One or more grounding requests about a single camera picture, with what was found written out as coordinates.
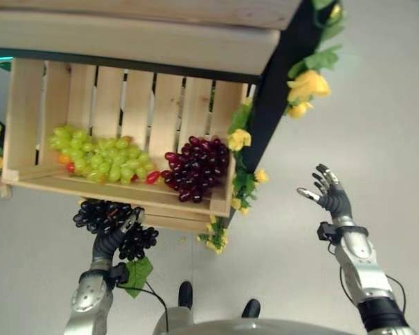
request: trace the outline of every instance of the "white floor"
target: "white floor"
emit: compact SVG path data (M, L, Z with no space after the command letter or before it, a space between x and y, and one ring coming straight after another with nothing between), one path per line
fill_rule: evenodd
M183 280L193 283L197 322L237 317L256 297L263 318L364 334L337 263L316 238L328 217L294 191L311 186L323 162L343 181L381 265L405 284L406 317L419 333L419 0L344 4L341 58L324 72L333 94L304 119L282 120L260 164L272 181L247 217L234 218L226 251L215 256L192 234L162 230L149 252L149 281L168 305ZM93 241L71 223L77 201L22 188L0 200L0 335L62 332ZM108 333L151 334L161 313L153 298L115 290Z

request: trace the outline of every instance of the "black wire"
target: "black wire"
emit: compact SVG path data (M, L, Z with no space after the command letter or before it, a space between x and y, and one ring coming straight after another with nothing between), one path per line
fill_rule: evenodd
M335 253L333 253L331 250L330 250L330 246L332 245L332 242L329 242L329 244L328 244L328 253L330 253L331 255L335 255Z
M406 309L406 294L405 294L405 288L404 286L400 283L400 281L398 281L397 279L393 278L392 276L386 275L388 279L394 281L399 287L400 290L402 291L402 296L404 297L404 305L402 307L402 313L405 315L405 309Z
M340 284L341 284L341 288L343 289L344 294L346 295L346 298L348 298L348 300L352 303L352 305L355 306L354 301L352 301L351 296L348 294L348 291L346 291L346 288L344 287L343 284L343 269L340 267Z
M152 289L152 286L148 284L148 282L146 282L147 286L149 286L149 288L152 290L148 291L148 290L143 290L142 288L126 288L124 286L120 286L120 284L117 284L117 288L122 288L125 290L132 290L132 291L140 291L140 292L144 292L144 293L149 293L150 295L155 296L159 302L163 305L164 309L165 309L165 318L166 318L166 332L169 332L169 317L168 317L168 307L166 307L166 303L165 301L158 295L155 293L155 291Z

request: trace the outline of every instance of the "flower garland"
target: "flower garland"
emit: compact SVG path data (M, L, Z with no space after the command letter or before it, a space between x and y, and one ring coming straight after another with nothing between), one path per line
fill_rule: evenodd
M312 3L317 13L333 1L312 0ZM335 5L328 23L323 27L321 41L336 36L344 29L341 25L343 16L344 11L341 6ZM319 71L321 68L333 68L339 58L335 51L340 47L340 45L335 45L326 50L315 52L292 66L288 72L288 77L292 80L287 81L291 90L287 96L288 106L284 114L288 114L294 119L302 117L308 109L313 108L309 101L314 96L330 95L329 85L324 77L319 74ZM254 191L257 185L269 180L264 169L259 169L255 173L247 172L242 160L242 148L251 145L251 135L246 131L250 111L250 103L242 104L233 115L232 124L228 129L228 148L232 151L236 160L231 206L243 215L249 212L250 200L256 199ZM228 232L223 224L223 218L214 215L209 216L207 231L207 234L199 234L197 240L204 241L206 247L220 255L228 243Z
M312 0L314 8L318 11L329 6L333 0ZM339 4L335 5L330 14L327 24L323 27L321 41L327 40L343 31L341 24L344 17L344 11ZM323 51L317 51L314 54L304 58L292 66L288 72L288 77L292 80L287 81L291 89L287 95L288 105L284 110L284 115L293 119L299 119L306 114L308 109L313 106L310 101L314 96L329 96L330 88L325 78L320 75L320 69L333 69L334 64L339 57L335 53L341 45L334 45Z

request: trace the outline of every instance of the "grape bunch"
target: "grape bunch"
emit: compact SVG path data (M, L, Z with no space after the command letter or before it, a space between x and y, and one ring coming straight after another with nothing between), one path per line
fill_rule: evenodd
M51 150L61 152L59 162L69 173L104 184L120 182L129 185L136 179L153 184L159 172L147 152L131 144L131 137L101 138L97 141L84 129L70 125L56 127L48 138Z
M207 141L191 136L181 153L165 154L170 170L161 176L169 187L179 192L179 201L201 202L207 190L220 184L230 162L229 151L219 138Z
M80 209L73 217L76 227L86 226L92 234L108 235L119 229L126 219L133 213L130 204L111 202L105 200L88 199L80 205ZM153 227L143 229L136 223L124 236L119 245L119 258L134 260L145 256L144 249L156 245L159 231Z

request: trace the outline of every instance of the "dark purple grapes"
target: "dark purple grapes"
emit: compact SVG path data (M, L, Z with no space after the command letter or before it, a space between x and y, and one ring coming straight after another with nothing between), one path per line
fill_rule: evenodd
M164 175L171 177L170 172L167 172ZM174 179L171 179L171 182L174 186L176 185ZM86 226L92 234L108 235L119 229L134 211L135 209L132 209L130 204L88 199L81 204L73 221L76 227ZM119 258L122 260L144 258L143 249L155 246L158 235L159 231L153 227L143 230L141 224L136 223L126 233L123 242L119 245Z
M226 175L229 165L228 148L214 138L207 141L191 136L181 154L165 154L170 171L162 171L166 185L179 192L179 201L201 202L203 195L211 187L219 185L219 178Z

